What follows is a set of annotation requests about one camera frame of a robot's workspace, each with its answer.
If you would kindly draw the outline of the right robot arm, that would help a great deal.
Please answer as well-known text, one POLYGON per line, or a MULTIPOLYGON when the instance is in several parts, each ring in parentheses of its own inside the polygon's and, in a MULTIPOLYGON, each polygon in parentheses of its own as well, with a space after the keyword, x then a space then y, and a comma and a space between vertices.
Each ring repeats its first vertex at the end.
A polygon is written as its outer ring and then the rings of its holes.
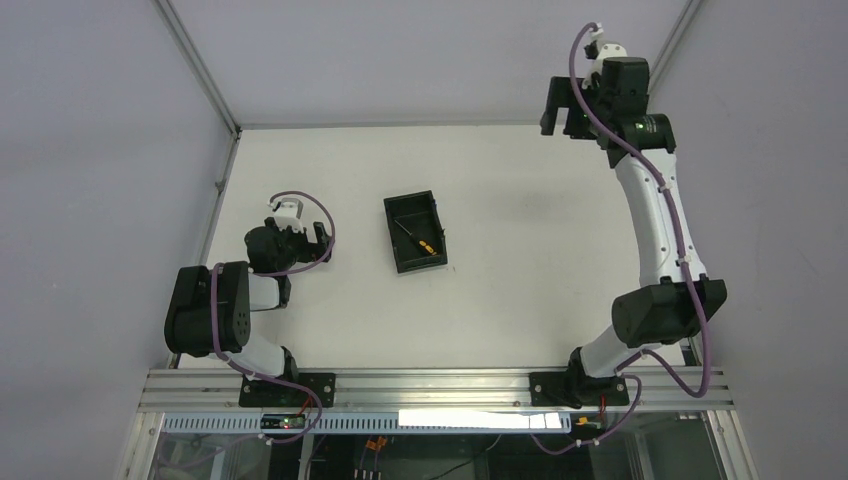
POLYGON ((623 369, 662 345, 700 336, 711 362, 707 325, 727 299, 726 284, 707 273, 676 188, 677 147, 671 121, 648 110, 649 66, 638 57, 608 57, 586 78, 551 78, 541 133, 594 140, 606 153, 628 203, 639 255, 639 286, 611 306, 611 325, 575 349, 564 374, 566 398, 578 406, 623 388, 623 369))

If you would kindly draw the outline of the yellow black screwdriver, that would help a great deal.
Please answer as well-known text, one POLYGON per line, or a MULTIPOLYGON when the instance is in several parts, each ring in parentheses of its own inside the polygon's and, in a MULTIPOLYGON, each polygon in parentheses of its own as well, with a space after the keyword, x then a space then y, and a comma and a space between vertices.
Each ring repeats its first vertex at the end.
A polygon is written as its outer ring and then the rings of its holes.
POLYGON ((416 247, 422 252, 425 256, 437 256, 438 252, 435 250, 433 246, 431 246, 428 242, 420 238, 418 235, 414 234, 407 227, 405 227, 399 220, 394 219, 394 224, 398 226, 410 239, 410 241, 416 245, 416 247))

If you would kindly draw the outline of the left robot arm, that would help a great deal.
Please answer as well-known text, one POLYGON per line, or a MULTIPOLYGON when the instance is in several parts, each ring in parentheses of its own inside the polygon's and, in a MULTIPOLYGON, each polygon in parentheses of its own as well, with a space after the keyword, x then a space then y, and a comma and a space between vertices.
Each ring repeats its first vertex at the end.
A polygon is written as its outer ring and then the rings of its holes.
POLYGON ((286 308, 290 273, 329 261, 331 235, 321 222, 308 229, 267 218, 244 241, 246 261, 179 270, 164 322, 166 345, 175 354, 216 357, 249 378, 297 384, 293 354, 254 334, 251 315, 286 308))

